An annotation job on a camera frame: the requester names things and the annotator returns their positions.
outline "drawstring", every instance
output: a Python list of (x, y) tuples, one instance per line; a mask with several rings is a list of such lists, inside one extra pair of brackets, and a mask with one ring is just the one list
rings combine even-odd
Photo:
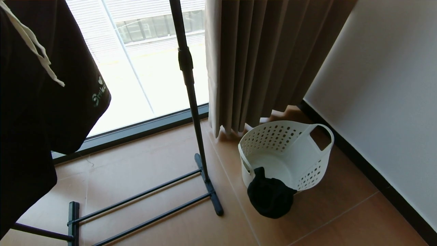
[[(0, 0), (0, 7), (6, 12), (9, 20), (11, 21), (12, 25), (15, 27), (17, 32), (20, 34), (26, 45), (29, 47), (29, 49), (38, 57), (39, 62), (41, 63), (42, 67), (47, 71), (49, 76), (56, 81), (58, 84), (60, 84), (62, 87), (65, 86), (64, 82), (60, 81), (55, 72), (50, 68), (50, 60), (47, 57), (47, 54), (45, 52), (45, 48), (38, 42), (36, 39), (35, 34), (32, 32), (30, 28), (25, 26), (21, 21), (12, 13), (10, 8), (6, 6), (4, 3), (4, 0)], [(42, 54), (44, 57), (38, 54), (38, 51), (36, 50), (36, 46), (42, 51)]]

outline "hanging clothes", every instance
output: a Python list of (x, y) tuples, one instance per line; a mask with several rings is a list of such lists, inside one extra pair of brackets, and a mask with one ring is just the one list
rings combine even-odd
[(1, 238), (56, 184), (111, 94), (65, 0), (0, 1)]

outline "laundry basket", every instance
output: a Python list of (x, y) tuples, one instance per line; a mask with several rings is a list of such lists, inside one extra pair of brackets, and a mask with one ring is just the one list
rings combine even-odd
[[(316, 126), (325, 128), (331, 136), (324, 150), (310, 136)], [(325, 175), (333, 143), (332, 131), (321, 124), (281, 120), (257, 126), (238, 144), (244, 184), (248, 187), (255, 177), (253, 170), (262, 166), (266, 178), (279, 179), (292, 189), (314, 187)]]

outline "black cloth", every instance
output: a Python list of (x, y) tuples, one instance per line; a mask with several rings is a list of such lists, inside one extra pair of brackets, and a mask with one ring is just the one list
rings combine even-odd
[(80, 148), (111, 101), (65, 0), (5, 3), (46, 48), (65, 87), (49, 77), (0, 10), (1, 238), (56, 184), (51, 151)]
[(268, 179), (264, 167), (254, 169), (255, 178), (247, 187), (247, 195), (260, 215), (277, 219), (290, 211), (296, 190), (279, 179)]

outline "curtain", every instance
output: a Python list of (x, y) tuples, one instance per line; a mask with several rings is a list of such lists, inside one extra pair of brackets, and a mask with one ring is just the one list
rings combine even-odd
[(206, 0), (209, 122), (217, 137), (303, 99), (355, 0)]

